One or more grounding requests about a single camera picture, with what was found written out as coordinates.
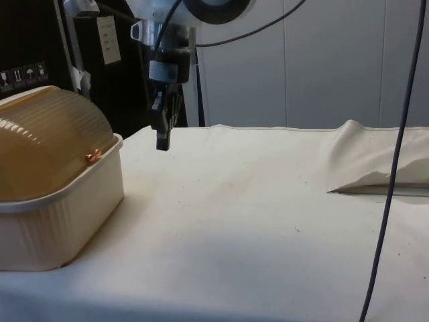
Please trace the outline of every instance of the black cable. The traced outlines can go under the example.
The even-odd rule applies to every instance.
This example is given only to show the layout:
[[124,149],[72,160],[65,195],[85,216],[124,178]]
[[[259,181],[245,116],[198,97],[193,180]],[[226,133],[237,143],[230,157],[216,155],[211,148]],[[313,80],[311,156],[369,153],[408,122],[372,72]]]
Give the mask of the black cable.
[[160,33],[158,34],[158,38],[156,40],[155,47],[154,47],[154,57],[156,57],[156,54],[160,49],[161,40],[167,30],[168,24],[170,23],[170,20],[172,19],[174,12],[176,11],[177,7],[181,2],[182,0],[176,0],[176,2],[170,8],[170,11],[168,12],[166,19],[162,23],[162,27],[161,27]]
[[375,249],[374,262],[373,262],[373,267],[371,271],[371,278],[369,279],[367,297],[365,298],[365,302],[363,304],[361,318],[359,319],[359,322],[365,322],[365,318],[367,316],[367,312],[369,308],[369,303],[371,302],[371,296],[374,290],[375,279],[377,277],[377,269],[380,261],[381,249],[383,247],[384,235],[387,228],[387,220],[389,219],[390,205],[393,197],[393,190],[395,188],[397,164],[400,158],[402,139],[404,138],[404,131],[405,131],[405,126],[406,126],[407,117],[408,117],[408,109],[410,108],[410,99],[411,99],[411,93],[412,93],[412,88],[414,83],[414,75],[416,74],[418,54],[420,51],[420,44],[422,42],[425,14],[426,14],[426,0],[422,0],[420,5],[420,15],[418,20],[416,45],[414,46],[414,54],[413,54],[413,59],[411,63],[410,75],[408,77],[408,84],[407,84],[406,96],[404,100],[404,107],[402,111],[401,123],[400,123],[399,132],[397,134],[395,152],[393,153],[393,162],[391,165],[389,190],[387,192],[386,204],[385,204],[384,213],[383,213],[383,220],[381,221],[380,234],[378,237],[377,247]]
[[104,5],[98,1],[96,1],[96,4],[99,6],[100,10],[103,10],[106,13],[110,13],[111,15],[114,15],[116,18],[126,21],[127,23],[135,24],[138,21],[134,17],[130,17],[129,15],[126,15],[125,13],[122,13],[116,9],[113,9],[108,5]]
[[299,7],[301,7],[304,2],[306,2],[306,0],[301,0],[295,7],[293,7],[291,10],[289,10],[287,13],[285,13],[284,15],[282,15],[281,17],[277,18],[276,20],[267,23],[266,25],[263,25],[262,27],[253,30],[252,32],[249,32],[248,34],[244,34],[241,36],[237,36],[228,40],[223,40],[221,42],[213,42],[211,44],[197,44],[196,47],[199,48],[207,48],[207,47],[215,47],[215,46],[220,46],[220,45],[224,45],[224,44],[228,44],[230,42],[235,42],[236,40],[241,40],[243,38],[247,38],[250,36],[253,36],[254,34],[257,34],[258,32],[261,32],[262,30],[265,30],[269,27],[271,27],[272,25],[275,25],[277,22],[281,22],[281,20],[284,20],[285,18],[287,18],[289,15],[293,14],[293,12],[295,12],[296,10],[299,9]]

